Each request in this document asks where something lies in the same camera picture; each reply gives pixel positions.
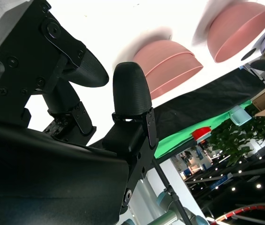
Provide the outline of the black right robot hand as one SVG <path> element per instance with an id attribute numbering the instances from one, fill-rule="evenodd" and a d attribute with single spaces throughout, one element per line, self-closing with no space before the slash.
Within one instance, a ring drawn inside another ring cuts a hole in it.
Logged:
<path id="1" fill-rule="evenodd" d="M 154 110 L 140 66 L 113 75 L 114 125 L 96 127 L 72 87 L 109 76 L 89 49 L 30 0 L 0 18 L 0 225 L 114 225 L 154 157 Z"/>

